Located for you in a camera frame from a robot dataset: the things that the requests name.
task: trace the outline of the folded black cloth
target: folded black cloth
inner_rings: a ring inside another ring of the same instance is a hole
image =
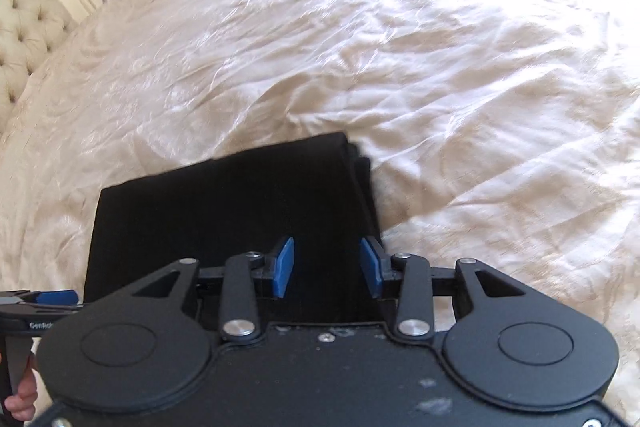
[[[244,151],[105,188],[95,216],[84,300],[182,257],[223,266],[295,240],[286,297],[270,319],[378,320],[358,242],[380,239],[369,159],[342,133]]]

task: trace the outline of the tufted headboard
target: tufted headboard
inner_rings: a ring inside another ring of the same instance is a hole
[[[102,0],[0,0],[0,135],[29,76]]]

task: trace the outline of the screw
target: screw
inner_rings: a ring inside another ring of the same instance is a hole
[[[398,331],[410,337],[420,337],[426,335],[431,330],[431,326],[420,319],[407,319],[398,325]]]
[[[226,322],[222,330],[232,337],[245,337],[255,331],[255,324],[244,319],[234,319]]]
[[[320,333],[318,335],[318,340],[324,343],[333,342],[335,340],[335,335],[331,333]]]

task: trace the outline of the bed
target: bed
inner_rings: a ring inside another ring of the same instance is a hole
[[[628,20],[610,0],[110,0],[2,133],[0,283],[81,289],[103,187],[344,130],[372,158],[388,249],[477,257],[603,322],[620,345],[607,400],[633,424]]]

